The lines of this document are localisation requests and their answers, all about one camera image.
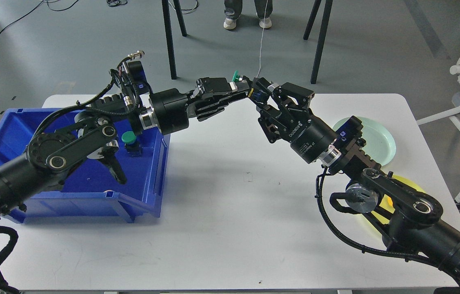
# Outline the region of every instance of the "white table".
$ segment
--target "white table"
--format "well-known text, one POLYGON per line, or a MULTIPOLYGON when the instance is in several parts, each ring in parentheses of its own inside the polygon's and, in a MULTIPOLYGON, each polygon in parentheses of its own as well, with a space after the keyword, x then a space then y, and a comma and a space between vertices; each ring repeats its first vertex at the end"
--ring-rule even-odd
MULTIPOLYGON (((73 104, 53 96, 45 107, 73 104)), ((375 119, 396 140, 384 170, 413 179, 444 206, 460 230, 460 215, 404 97, 320 94, 311 108, 329 125, 350 115, 375 119)), ((172 134, 161 218, 8 220, 19 242, 2 266, 24 290, 273 291, 455 286, 439 270, 362 254, 326 227, 314 199, 319 163, 308 165, 284 141, 271 145, 243 100, 172 134)), ((347 177, 325 183, 342 192, 347 177)), ((383 248, 362 216, 331 219, 353 240, 383 248)))

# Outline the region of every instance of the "cable connector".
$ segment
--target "cable connector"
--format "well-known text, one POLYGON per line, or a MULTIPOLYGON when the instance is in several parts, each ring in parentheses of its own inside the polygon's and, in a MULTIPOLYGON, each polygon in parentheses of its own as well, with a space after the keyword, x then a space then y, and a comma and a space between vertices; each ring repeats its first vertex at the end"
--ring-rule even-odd
POLYGON ((144 56, 144 52, 141 50, 137 50, 135 53, 128 55, 130 60, 134 60, 135 58, 142 58, 144 56))

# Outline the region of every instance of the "light green plate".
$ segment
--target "light green plate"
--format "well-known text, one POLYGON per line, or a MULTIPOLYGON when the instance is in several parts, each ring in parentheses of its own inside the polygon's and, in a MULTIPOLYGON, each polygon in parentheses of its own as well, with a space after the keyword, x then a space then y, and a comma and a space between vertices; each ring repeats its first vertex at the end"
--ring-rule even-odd
MULTIPOLYGON (((362 125, 364 126, 362 128, 362 137, 366 140, 366 146, 363 147, 363 150, 373 160, 379 162, 379 164, 388 164, 396 153, 396 144, 393 136, 388 129, 378 122, 366 117, 357 118, 362 121, 362 125)), ((338 121, 333 125, 333 130, 336 131, 348 119, 349 117, 338 121)))

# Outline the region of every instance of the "white cable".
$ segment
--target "white cable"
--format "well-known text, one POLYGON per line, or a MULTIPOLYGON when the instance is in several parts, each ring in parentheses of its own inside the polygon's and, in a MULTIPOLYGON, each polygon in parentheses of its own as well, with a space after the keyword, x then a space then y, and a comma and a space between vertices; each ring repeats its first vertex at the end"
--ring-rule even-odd
MULTIPOLYGON (((170 6, 172 6, 172 9, 173 9, 174 11, 176 11, 176 8, 175 8, 174 5, 172 4, 172 2, 170 2, 170 0, 168 1, 168 4, 170 4, 170 6)), ((181 10, 182 10, 182 11, 181 11, 181 14, 190 14, 190 13, 196 11, 198 8, 199 8, 199 1, 196 0, 196 4, 194 5, 194 8, 192 8, 192 9, 181 9, 181 10)))
MULTIPOLYGON (((268 1, 269 0, 266 0, 266 5, 264 7, 264 19, 266 19, 266 9, 268 7, 268 1)), ((259 74, 261 73, 261 55, 262 55, 262 39, 264 37, 264 28, 263 28, 263 32, 261 34, 261 48, 259 48, 259 71, 257 72, 257 75, 256 75, 256 78, 259 77, 259 74)))

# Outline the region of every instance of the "small bottle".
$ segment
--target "small bottle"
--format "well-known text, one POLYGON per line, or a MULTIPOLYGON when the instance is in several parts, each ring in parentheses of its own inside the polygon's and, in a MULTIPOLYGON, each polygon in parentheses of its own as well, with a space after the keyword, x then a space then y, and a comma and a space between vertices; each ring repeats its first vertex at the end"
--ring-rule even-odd
POLYGON ((124 132, 121 136, 121 141, 125 143, 125 149, 131 157, 142 156, 141 144, 137 141, 137 137, 132 131, 124 132))

